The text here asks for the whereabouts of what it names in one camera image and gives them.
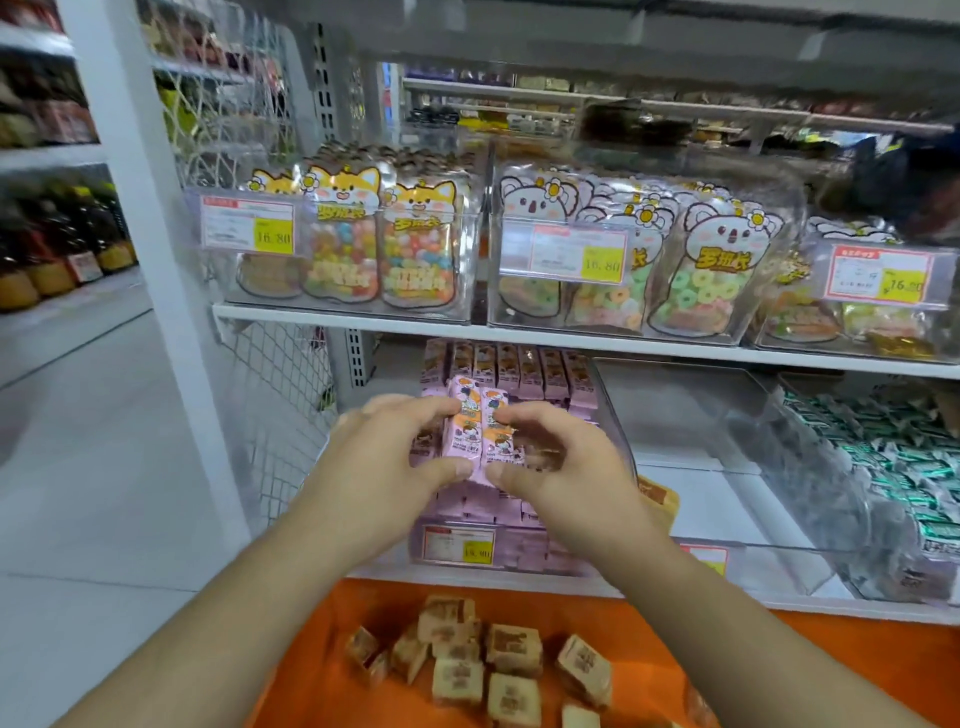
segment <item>forearm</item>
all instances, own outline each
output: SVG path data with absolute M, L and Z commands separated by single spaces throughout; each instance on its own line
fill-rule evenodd
M 929 724 L 666 539 L 601 566 L 727 728 Z
M 344 563 L 321 524 L 281 519 L 55 728 L 241 726 Z

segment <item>hand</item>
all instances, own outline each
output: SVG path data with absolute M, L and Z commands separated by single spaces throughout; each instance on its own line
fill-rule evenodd
M 438 457 L 411 468 L 410 446 L 425 427 L 460 411 L 449 397 L 374 397 L 341 416 L 290 517 L 324 533 L 350 571 L 403 539 L 430 497 L 469 477 L 472 463 Z
M 563 464 L 553 473 L 504 463 L 490 464 L 486 473 L 498 488 L 530 503 L 566 548 L 605 572 L 624 547 L 669 540 L 637 488 L 636 477 L 598 427 L 545 401 L 513 404 L 494 416 L 521 432 L 542 431 L 565 450 Z

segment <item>orange container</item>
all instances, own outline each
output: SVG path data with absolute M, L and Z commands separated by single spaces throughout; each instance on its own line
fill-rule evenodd
M 613 704 L 604 728 L 684 715 L 684 673 L 639 614 L 622 599 L 506 592 L 345 579 L 317 608 L 277 666 L 249 728 L 376 728 L 485 725 L 483 711 L 431 703 L 433 661 L 408 687 L 395 676 L 368 688 L 344 648 L 360 625 L 391 642 L 417 619 L 427 595 L 468 596 L 485 622 L 540 630 L 548 662 L 577 633 L 613 662 Z M 960 632 L 954 628 L 849 617 L 777 613 L 840 662 L 943 728 L 960 727 Z M 564 701 L 552 664 L 540 680 L 543 726 L 560 725 Z

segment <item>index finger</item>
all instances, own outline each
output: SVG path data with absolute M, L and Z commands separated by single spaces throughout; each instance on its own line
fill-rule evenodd
M 373 415 L 384 418 L 393 432 L 413 441 L 418 433 L 433 422 L 460 411 L 460 400 L 452 397 L 413 397 L 378 409 Z
M 567 450 L 572 450 L 582 445 L 585 439 L 594 437 L 596 430 L 593 425 L 588 425 L 569 412 L 564 412 L 560 407 L 543 400 L 511 404 L 498 409 L 493 414 L 493 418 L 499 423 L 512 427 L 539 425 L 557 438 Z

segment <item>tile floor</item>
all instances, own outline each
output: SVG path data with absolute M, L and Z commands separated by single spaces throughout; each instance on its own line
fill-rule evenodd
M 0 726 L 48 726 L 227 559 L 153 313 L 0 390 Z

